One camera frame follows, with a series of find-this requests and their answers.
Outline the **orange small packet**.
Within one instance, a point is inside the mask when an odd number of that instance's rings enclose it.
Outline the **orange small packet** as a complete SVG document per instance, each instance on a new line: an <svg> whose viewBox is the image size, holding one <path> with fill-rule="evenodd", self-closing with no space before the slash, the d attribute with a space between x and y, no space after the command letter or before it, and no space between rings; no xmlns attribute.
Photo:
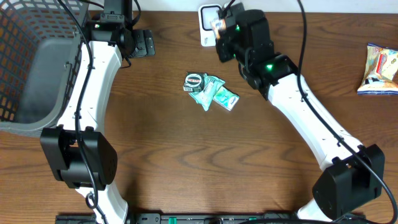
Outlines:
<svg viewBox="0 0 398 224"><path fill-rule="evenodd" d="M224 19L213 19L210 22L211 28L215 34L215 38L218 40L221 37L221 33L226 30L226 22Z"/></svg>

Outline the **teal snack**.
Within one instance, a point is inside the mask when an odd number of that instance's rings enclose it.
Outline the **teal snack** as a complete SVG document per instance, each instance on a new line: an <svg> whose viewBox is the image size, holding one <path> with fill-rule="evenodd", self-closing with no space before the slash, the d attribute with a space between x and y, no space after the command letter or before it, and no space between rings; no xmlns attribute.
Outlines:
<svg viewBox="0 0 398 224"><path fill-rule="evenodd" d="M206 76L204 89L200 92L191 92L189 95L197 104L202 105L205 111L208 111L213 97L224 84L225 81L216 76Z"/></svg>

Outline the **round label dark packet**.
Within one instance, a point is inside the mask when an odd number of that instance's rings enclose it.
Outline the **round label dark packet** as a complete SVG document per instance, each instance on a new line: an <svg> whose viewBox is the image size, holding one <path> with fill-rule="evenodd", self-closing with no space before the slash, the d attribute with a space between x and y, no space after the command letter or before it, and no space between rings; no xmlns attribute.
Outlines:
<svg viewBox="0 0 398 224"><path fill-rule="evenodd" d="M187 72L183 90L188 92L201 92L205 87L207 73Z"/></svg>

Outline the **green tissue pack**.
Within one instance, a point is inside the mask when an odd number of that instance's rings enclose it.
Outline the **green tissue pack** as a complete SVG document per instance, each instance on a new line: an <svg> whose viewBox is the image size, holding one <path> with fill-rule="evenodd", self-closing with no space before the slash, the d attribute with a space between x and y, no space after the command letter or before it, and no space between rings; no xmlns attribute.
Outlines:
<svg viewBox="0 0 398 224"><path fill-rule="evenodd" d="M224 109L231 111L239 101L239 95L229 91L222 86L213 97L213 101L222 106Z"/></svg>

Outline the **yellow snack bag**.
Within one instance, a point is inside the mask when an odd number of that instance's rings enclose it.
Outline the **yellow snack bag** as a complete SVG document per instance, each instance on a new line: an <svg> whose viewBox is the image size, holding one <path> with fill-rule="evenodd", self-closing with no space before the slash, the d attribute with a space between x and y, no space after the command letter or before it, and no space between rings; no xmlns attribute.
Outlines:
<svg viewBox="0 0 398 224"><path fill-rule="evenodd" d="M367 59L358 95L397 95L397 49L367 45Z"/></svg>

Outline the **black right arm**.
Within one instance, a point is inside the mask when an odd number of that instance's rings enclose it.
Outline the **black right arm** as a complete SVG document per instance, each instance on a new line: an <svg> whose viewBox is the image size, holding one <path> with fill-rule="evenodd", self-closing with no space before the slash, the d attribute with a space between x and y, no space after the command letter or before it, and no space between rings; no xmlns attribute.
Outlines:
<svg viewBox="0 0 398 224"><path fill-rule="evenodd" d="M312 93L299 67L275 52L264 12L229 2L212 28L219 59L238 61L242 78L290 121L320 166L313 197L297 211L298 218L338 221L378 198L384 153L350 135Z"/></svg>

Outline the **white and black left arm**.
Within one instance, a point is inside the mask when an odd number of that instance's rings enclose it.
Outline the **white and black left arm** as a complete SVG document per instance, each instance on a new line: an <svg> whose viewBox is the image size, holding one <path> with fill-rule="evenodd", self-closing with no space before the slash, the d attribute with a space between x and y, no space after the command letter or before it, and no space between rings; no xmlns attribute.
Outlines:
<svg viewBox="0 0 398 224"><path fill-rule="evenodd" d="M110 21L88 21L78 29L82 55L75 86L56 127L42 130L40 144L54 178L82 195L94 213L56 221L133 223L116 185L118 155L104 136L104 119L122 61L154 55L153 34Z"/></svg>

